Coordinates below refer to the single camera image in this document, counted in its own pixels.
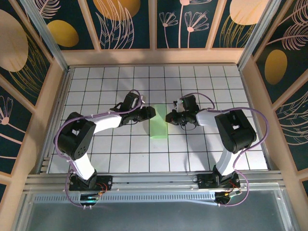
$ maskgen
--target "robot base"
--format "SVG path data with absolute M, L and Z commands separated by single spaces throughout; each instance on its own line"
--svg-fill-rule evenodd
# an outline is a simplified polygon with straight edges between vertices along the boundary
M 197 174 L 197 182 L 199 189 L 232 189 L 233 185 L 238 188 L 241 186 L 239 176 L 236 172 L 222 176 L 216 169 L 216 166 L 214 166 L 212 173 Z
M 111 190 L 112 187 L 112 176 L 97 176 L 95 184 L 92 187 L 87 187 L 78 176 L 72 176 L 69 185 L 70 191 L 107 191 Z

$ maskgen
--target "green block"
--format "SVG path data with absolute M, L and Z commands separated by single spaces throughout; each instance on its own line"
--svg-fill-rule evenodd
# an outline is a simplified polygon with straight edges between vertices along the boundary
M 165 121 L 167 108 L 165 104 L 154 105 L 156 116 L 150 119 L 150 138 L 167 139 L 168 129 Z

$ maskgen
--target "dark teal wallpaper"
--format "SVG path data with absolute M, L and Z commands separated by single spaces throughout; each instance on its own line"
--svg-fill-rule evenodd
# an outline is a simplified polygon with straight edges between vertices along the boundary
M 294 0 L 256 64 L 274 103 L 308 68 L 308 4 Z
M 267 1 L 227 0 L 213 48 L 244 48 Z
M 32 25 L 33 29 L 35 30 L 35 32 L 39 35 L 40 40 L 44 43 L 44 45 L 45 45 L 46 49 L 48 50 L 49 54 L 53 57 L 52 52 L 50 51 L 49 47 L 46 45 L 45 41 L 44 41 L 44 40 L 42 39 L 42 37 L 40 36 L 39 31 L 37 30 L 37 28 L 36 28 L 35 25 L 33 24 L 32 20 L 30 20 L 30 18 L 29 18 L 29 16 L 28 16 L 28 14 L 26 13 L 26 11 L 25 11 L 23 5 L 21 4 L 20 0 L 17 0 L 17 3 L 19 4 L 20 8 L 23 10 L 24 14 L 26 15 L 28 21 L 31 23 L 31 25 Z
M 217 3 L 158 0 L 157 48 L 205 48 Z
M 271 19 L 271 21 L 270 21 L 270 23 L 269 23 L 268 28 L 265 30 L 265 32 L 263 33 L 263 35 L 262 35 L 260 41 L 258 42 L 258 44 L 256 45 L 254 51 L 252 52 L 252 55 L 253 55 L 253 56 L 255 55 L 255 53 L 257 52 L 257 50 L 259 49 L 261 43 L 263 42 L 264 37 L 268 34 L 268 32 L 269 32 L 271 26 L 272 26 L 273 23 L 275 22 L 277 16 L 279 15 L 279 13 L 280 13 L 281 9 L 283 8 L 283 6 L 284 6 L 284 4 L 285 4 L 286 1 L 287 1 L 287 0 L 281 0 L 281 2 L 280 2 L 280 4 L 279 4 L 279 7 L 278 7 L 278 10 L 276 11 L 276 13 L 274 14 L 274 16 L 272 17 L 272 19 Z
M 303 181 L 303 186 L 304 186 L 304 189 L 305 189 L 307 197 L 308 197 L 308 180 Z
M 34 3 L 61 50 L 94 49 L 77 0 L 35 0 Z
M 35 105 L 50 63 L 6 0 L 0 18 L 0 74 Z
M 5 184 L 0 184 L 0 204 L 1 204 L 1 200 L 3 198 L 5 189 L 6 189 L 6 185 Z
M 0 87 L 0 172 L 11 174 L 31 112 Z
M 276 110 L 276 115 L 297 170 L 308 168 L 308 82 Z
M 150 48 L 148 0 L 87 0 L 101 49 Z

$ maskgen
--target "aluminum frame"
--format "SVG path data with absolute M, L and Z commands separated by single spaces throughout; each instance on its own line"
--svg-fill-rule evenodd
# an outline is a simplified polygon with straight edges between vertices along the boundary
M 65 100 L 68 95 L 68 89 L 70 87 L 70 81 L 73 77 L 73 72 L 74 70 L 69 69 L 69 71 L 65 72 L 62 76 L 62 79 L 59 85 L 60 88 L 55 97 L 56 103 L 54 103 L 53 105 L 51 119 L 49 120 L 46 138 L 44 140 L 43 147 L 39 154 L 39 159 L 36 162 L 36 165 L 32 171 L 33 173 L 36 173 L 36 174 L 40 173 L 44 158 L 47 157 L 48 153 L 52 150 L 53 138 L 57 132 L 57 128 L 59 127 L 61 123 L 61 116 L 62 116 L 61 112 L 64 109 L 64 104 L 65 104 Z
M 68 64 L 66 63 L 64 56 L 62 55 L 62 52 L 58 46 L 58 44 L 55 42 L 51 32 L 48 30 L 47 25 L 44 21 L 44 19 L 41 17 L 34 1 L 30 0 L 20 0 L 20 3 L 24 7 L 25 11 L 29 15 L 32 23 L 38 30 L 39 34 L 44 39 L 47 47 L 55 57 L 55 59 L 59 62 L 59 65 L 64 71 L 67 71 Z
M 205 197 L 208 197 L 207 195 L 212 194 L 217 189 L 198 189 L 197 183 L 193 182 L 193 179 L 198 173 L 211 172 L 112 174 L 114 177 L 112 189 L 105 194 L 108 198 L 99 201 L 99 203 L 115 203 L 117 201 L 147 202 L 153 201 L 149 200 L 149 198 L 153 199 L 159 196 L 163 198 L 161 202 L 206 200 Z M 280 171 L 250 170 L 243 171 L 243 173 L 248 178 L 250 190 L 274 191 L 285 230 L 300 230 L 292 207 L 290 206 Z M 16 213 L 15 222 L 12 226 L 12 231 L 21 231 L 26 227 L 32 206 L 35 203 L 40 203 L 40 201 L 43 203 L 69 203 L 63 192 L 65 180 L 66 174 L 29 175 L 20 200 L 18 212 Z M 243 191 L 245 192 L 246 183 L 243 183 L 243 178 L 241 177 L 240 180 Z M 79 193 L 70 192 L 70 197 L 74 201 L 77 201 Z
M 260 39 L 262 38 L 263 33 L 266 31 L 266 29 L 270 25 L 270 21 L 273 18 L 276 11 L 278 10 L 280 2 L 281 0 L 270 0 L 268 2 L 265 8 L 265 11 L 261 15 L 259 22 L 257 23 L 252 34 L 250 35 L 248 42 L 245 45 L 245 49 L 238 62 L 239 70 L 242 70 L 244 66 L 246 65 L 252 52 L 254 51 Z

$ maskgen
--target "white grid mat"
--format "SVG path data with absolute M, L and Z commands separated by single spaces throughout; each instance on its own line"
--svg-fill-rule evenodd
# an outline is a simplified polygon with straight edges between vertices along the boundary
M 236 66 L 136 66 L 75 68 L 61 124 L 71 112 L 91 115 L 106 112 L 122 102 L 131 89 L 146 96 L 147 104 L 165 104 L 167 113 L 179 97 L 200 92 L 222 110 L 248 107 Z M 200 108 L 211 105 L 197 96 Z M 250 112 L 245 112 L 255 124 Z M 217 128 L 168 124 L 168 139 L 152 140 L 149 121 L 108 129 L 95 134 L 88 155 L 98 172 L 166 172 L 212 170 L 223 145 Z M 53 151 L 49 173 L 66 173 L 69 164 Z M 242 156 L 241 170 L 267 169 L 261 147 Z

